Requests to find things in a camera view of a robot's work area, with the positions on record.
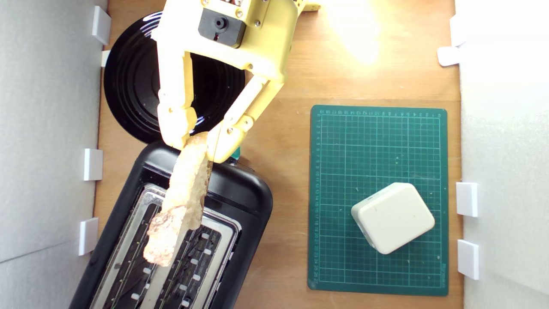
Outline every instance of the white wall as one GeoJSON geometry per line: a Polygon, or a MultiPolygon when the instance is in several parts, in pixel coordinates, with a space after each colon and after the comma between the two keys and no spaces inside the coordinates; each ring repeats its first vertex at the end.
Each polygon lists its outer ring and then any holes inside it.
{"type": "Polygon", "coordinates": [[[549,308],[549,3],[456,0],[463,181],[479,184],[480,280],[465,308],[549,308]]]}
{"type": "Polygon", "coordinates": [[[93,6],[107,0],[0,0],[0,308],[63,308],[89,257],[78,223],[95,183],[102,45],[93,6]]]}

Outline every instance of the wooden table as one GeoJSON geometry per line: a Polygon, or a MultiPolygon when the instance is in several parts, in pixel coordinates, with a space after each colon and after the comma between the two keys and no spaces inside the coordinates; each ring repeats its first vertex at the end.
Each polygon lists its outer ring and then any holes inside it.
{"type": "MultiPolygon", "coordinates": [[[[164,1],[110,0],[111,41],[164,1]]],[[[455,213],[461,178],[460,87],[456,67],[441,68],[436,49],[450,44],[453,0],[324,0],[298,22],[288,82],[242,145],[268,183],[274,208],[236,308],[463,308],[455,213]],[[450,293],[447,297],[312,291],[306,285],[309,122],[314,104],[445,108],[449,116],[450,293]]],[[[103,180],[95,216],[101,230],[144,144],[114,120],[102,94],[99,148],[103,180]]]]}

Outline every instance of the green cutting mat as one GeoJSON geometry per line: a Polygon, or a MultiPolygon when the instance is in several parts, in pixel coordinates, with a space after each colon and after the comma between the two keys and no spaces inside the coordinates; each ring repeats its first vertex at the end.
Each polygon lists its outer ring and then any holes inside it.
{"type": "Polygon", "coordinates": [[[443,109],[316,105],[311,111],[311,289],[448,294],[447,119],[443,109]],[[351,207],[413,184],[435,227],[397,251],[371,248],[351,207]]]}

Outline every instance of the black plate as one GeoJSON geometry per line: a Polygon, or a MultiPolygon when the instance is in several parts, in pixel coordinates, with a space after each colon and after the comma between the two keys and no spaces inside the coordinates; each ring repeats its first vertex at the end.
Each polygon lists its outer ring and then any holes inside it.
{"type": "MultiPolygon", "coordinates": [[[[150,38],[162,12],[128,27],[116,40],[105,66],[103,87],[110,111],[133,137],[149,144],[161,140],[156,107],[160,80],[156,41],[150,38]]],[[[244,88],[245,74],[226,63],[191,54],[198,121],[192,134],[211,130],[244,88]]]]}

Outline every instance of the white clip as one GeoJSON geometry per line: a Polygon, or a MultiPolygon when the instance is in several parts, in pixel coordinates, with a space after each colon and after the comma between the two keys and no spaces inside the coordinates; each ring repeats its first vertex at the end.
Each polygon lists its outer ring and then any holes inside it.
{"type": "Polygon", "coordinates": [[[460,62],[460,49],[454,46],[439,47],[436,51],[439,63],[443,67],[449,67],[460,62]]]}
{"type": "Polygon", "coordinates": [[[461,15],[454,15],[450,18],[450,37],[452,46],[439,47],[437,56],[439,63],[443,67],[449,67],[460,63],[461,55],[459,46],[467,41],[469,28],[466,26],[467,21],[461,18],[461,15]]]}
{"type": "Polygon", "coordinates": [[[476,183],[456,183],[457,213],[463,216],[478,217],[478,198],[476,183]]]}
{"type": "Polygon", "coordinates": [[[469,28],[466,26],[466,21],[461,18],[461,15],[454,15],[450,18],[450,37],[452,46],[459,47],[467,41],[469,28]]]}
{"type": "Polygon", "coordinates": [[[457,271],[473,280],[478,280],[479,263],[479,245],[459,239],[457,241],[457,271]]]}

